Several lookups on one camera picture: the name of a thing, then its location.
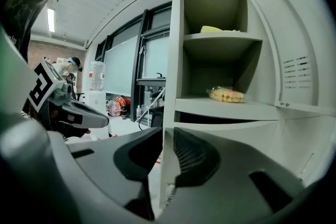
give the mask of fluorescent light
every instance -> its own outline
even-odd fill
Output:
[[[49,26],[49,31],[50,32],[55,32],[55,27],[54,27],[54,10],[53,9],[48,9],[48,26]]]

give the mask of plastic bottle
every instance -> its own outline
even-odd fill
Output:
[[[137,107],[137,117],[136,117],[136,119],[139,119],[141,117],[141,108],[140,108],[140,106],[138,105],[138,107]]]
[[[91,80],[91,91],[102,91],[104,86],[105,64],[103,62],[91,62],[89,78]]]

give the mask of bag of food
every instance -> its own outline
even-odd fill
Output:
[[[211,90],[207,90],[209,96],[220,102],[228,103],[243,103],[245,96],[241,92],[235,90],[226,89],[223,87],[214,87]]]
[[[116,100],[111,100],[108,104],[109,109],[108,109],[108,114],[112,117],[117,117],[120,116],[121,113],[121,107],[119,102]]]

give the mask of white wall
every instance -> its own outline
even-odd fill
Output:
[[[94,58],[96,56],[98,44],[119,27],[123,26],[134,17],[142,14],[145,9],[155,8],[169,1],[172,0],[126,0],[102,22],[101,26],[97,28],[88,42],[88,44],[91,43],[91,45],[86,53],[83,67],[83,92],[86,92],[89,89],[90,63],[95,60]]]

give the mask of brick wall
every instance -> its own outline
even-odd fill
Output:
[[[28,64],[31,68],[35,68],[44,57],[50,58],[50,62],[60,58],[78,57],[82,66],[85,60],[85,51],[72,49],[62,45],[56,45],[47,42],[31,40],[28,47]],[[77,92],[81,92],[82,88],[82,72],[77,73]]]

